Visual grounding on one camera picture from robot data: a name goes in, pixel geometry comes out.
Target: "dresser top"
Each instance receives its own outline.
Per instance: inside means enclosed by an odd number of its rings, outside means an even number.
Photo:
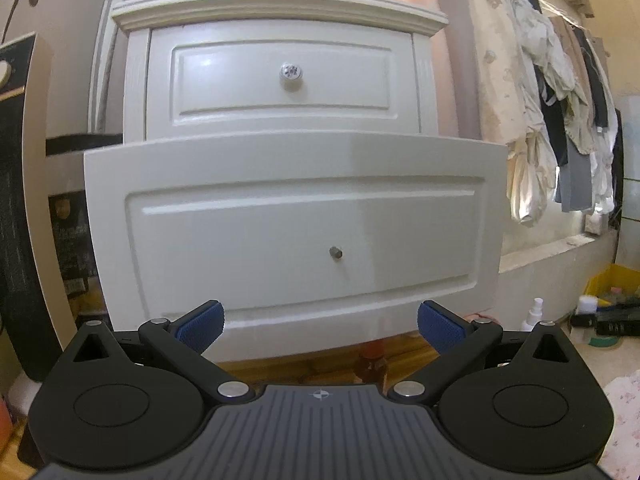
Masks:
[[[446,14],[399,0],[126,0],[111,17],[126,33],[222,20],[290,19],[353,23],[433,36]]]

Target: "barcode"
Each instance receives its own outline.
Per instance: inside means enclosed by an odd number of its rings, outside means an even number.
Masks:
[[[84,279],[78,278],[76,280],[66,280],[65,292],[67,295],[75,294],[77,292],[86,292],[86,287],[84,286]]]

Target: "yellow container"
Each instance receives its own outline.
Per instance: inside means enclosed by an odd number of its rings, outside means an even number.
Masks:
[[[621,265],[610,264],[607,270],[596,274],[588,282],[584,289],[585,294],[600,297],[605,292],[611,290],[612,286],[617,286],[628,295],[632,296],[640,286],[640,271],[631,270]],[[599,306],[610,305],[608,301],[600,300]]]

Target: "crosshair symbol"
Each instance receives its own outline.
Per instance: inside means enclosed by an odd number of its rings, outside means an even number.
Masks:
[[[320,389],[320,390],[316,390],[314,391],[312,394],[309,394],[314,396],[316,399],[320,399],[320,401],[325,400],[328,396],[332,395],[330,394],[328,391]]]

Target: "red bottle cap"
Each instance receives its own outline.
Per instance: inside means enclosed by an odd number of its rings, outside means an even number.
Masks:
[[[363,343],[360,347],[360,357],[365,359],[380,359],[385,356],[385,340],[377,339]]]

